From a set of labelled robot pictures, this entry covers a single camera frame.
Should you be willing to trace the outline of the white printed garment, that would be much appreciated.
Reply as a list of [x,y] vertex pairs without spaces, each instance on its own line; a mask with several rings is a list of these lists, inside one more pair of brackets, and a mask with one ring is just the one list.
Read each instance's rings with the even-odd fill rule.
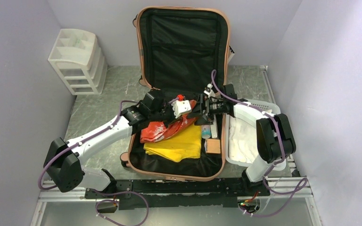
[[258,156],[256,129],[247,122],[229,117],[228,157],[241,164],[251,164]]

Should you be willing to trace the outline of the red garment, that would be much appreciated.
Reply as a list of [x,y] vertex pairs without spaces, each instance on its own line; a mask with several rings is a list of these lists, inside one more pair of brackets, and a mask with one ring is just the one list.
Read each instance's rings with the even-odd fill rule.
[[193,125],[197,118],[188,119],[182,116],[179,120],[166,127],[163,122],[153,121],[140,133],[141,143],[156,143],[167,140]]

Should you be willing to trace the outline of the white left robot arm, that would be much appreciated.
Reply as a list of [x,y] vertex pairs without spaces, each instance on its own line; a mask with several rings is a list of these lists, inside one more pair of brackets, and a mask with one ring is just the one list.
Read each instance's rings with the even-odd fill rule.
[[115,178],[106,169],[86,167],[86,162],[109,145],[147,128],[151,122],[174,124],[181,117],[177,105],[183,100],[183,96],[167,100],[160,90],[151,90],[140,101],[121,101],[118,114],[100,127],[68,141],[60,137],[53,140],[38,187],[58,188],[66,193],[80,186],[97,190],[105,198],[113,196]]

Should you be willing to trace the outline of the white plastic drawer organizer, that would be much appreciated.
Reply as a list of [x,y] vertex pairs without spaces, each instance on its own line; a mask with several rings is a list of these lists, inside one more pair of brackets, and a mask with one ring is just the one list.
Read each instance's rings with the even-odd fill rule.
[[95,34],[61,29],[48,61],[72,95],[102,93],[108,64]]

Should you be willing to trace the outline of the pink hard-shell suitcase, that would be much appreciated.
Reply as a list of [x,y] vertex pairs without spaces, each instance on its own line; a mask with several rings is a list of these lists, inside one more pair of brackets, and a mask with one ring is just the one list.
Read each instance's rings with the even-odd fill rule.
[[[153,6],[135,18],[141,77],[151,89],[164,92],[167,100],[183,94],[196,99],[211,82],[227,80],[230,26],[224,13],[209,8]],[[131,137],[128,162],[138,173],[174,180],[210,181],[224,168],[225,155],[206,154],[198,159],[173,162],[146,154],[140,135]]]

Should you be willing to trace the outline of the white plastic mesh basket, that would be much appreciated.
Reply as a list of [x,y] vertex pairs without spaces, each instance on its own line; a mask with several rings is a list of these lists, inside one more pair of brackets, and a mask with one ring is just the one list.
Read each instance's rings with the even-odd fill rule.
[[223,116],[222,150],[228,163],[249,167],[259,157],[256,121],[265,118],[253,107],[259,107],[270,115],[279,114],[280,108],[274,103],[259,100],[248,99],[244,103],[230,103],[230,110]]

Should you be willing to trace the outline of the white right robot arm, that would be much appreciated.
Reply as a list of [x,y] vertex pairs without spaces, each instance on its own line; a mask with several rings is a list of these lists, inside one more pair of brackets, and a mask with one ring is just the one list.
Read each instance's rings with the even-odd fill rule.
[[210,83],[199,95],[188,118],[196,118],[195,125],[212,125],[216,115],[227,114],[255,128],[258,157],[242,174],[246,179],[240,182],[242,193],[252,195],[258,190],[258,182],[296,151],[296,142],[285,114],[268,113],[237,97],[232,84],[219,89]]

